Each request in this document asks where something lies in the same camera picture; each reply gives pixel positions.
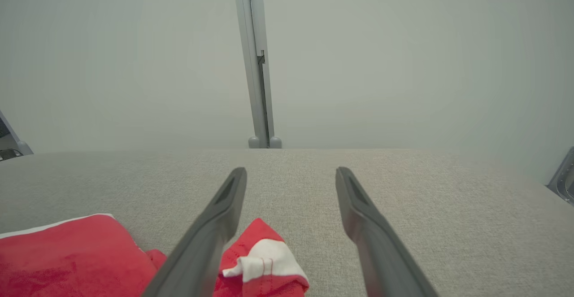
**white stripe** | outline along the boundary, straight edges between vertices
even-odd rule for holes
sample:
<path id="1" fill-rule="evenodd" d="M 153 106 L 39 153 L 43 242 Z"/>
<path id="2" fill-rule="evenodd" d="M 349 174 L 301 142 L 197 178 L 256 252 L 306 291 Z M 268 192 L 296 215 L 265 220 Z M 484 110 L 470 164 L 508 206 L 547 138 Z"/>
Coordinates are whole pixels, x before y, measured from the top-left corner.
<path id="1" fill-rule="evenodd" d="M 262 239 L 257 242 L 246 257 L 237 259 L 237 266 L 223 270 L 224 277 L 234 277 L 243 274 L 244 283 L 264 276 L 293 276 L 298 275 L 307 282 L 307 276 L 295 260 L 295 256 L 285 242 Z"/>
<path id="2" fill-rule="evenodd" d="M 57 222 L 57 223 L 49 224 L 49 225 L 44 225 L 44 226 L 33 227 L 33 228 L 27 229 L 27 230 L 2 233 L 2 234 L 0 234 L 0 239 L 7 238 L 8 236 L 21 236 L 22 234 L 30 234 L 30 233 L 34 233 L 34 232 L 44 231 L 45 229 L 49 229 L 50 227 L 58 226 L 60 224 L 64 224 L 64 223 L 69 222 L 69 221 L 76 221 L 76 219 L 82 219 L 82 218 L 86 218 L 86 217 L 90 217 L 90 216 L 94 216 L 94 215 L 106 215 L 106 216 L 109 216 L 109 217 L 115 219 L 113 217 L 113 215 L 111 215 L 111 214 L 97 213 L 97 214 L 92 214 L 92 215 L 88 215 L 85 217 L 70 218 L 70 219 L 67 219 L 65 221 L 61 221 L 61 222 Z"/>

